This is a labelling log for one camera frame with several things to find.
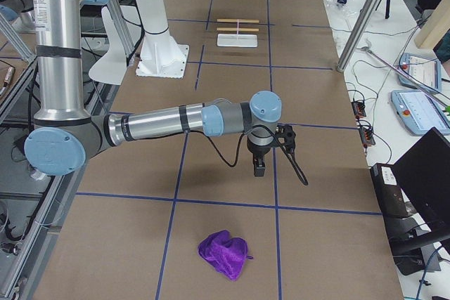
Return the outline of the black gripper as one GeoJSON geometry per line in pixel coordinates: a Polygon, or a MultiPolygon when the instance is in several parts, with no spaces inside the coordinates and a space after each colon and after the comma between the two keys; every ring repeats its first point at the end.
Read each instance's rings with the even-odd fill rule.
{"type": "Polygon", "coordinates": [[[252,163],[254,177],[263,177],[265,173],[264,156],[267,154],[274,144],[273,137],[260,138],[256,136],[248,136],[247,148],[252,153],[252,163]]]}

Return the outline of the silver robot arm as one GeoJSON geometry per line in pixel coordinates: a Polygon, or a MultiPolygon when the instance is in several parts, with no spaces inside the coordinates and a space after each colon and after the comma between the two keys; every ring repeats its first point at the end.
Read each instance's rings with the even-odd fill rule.
{"type": "Polygon", "coordinates": [[[276,146],[282,102],[260,91],[248,102],[210,103],[131,115],[92,116],[84,107],[80,8],[110,0],[33,0],[41,107],[25,141],[28,162],[50,176],[82,167],[98,153],[125,141],[156,139],[192,131],[206,136],[240,133],[247,137],[255,175],[263,156],[276,146]]]}

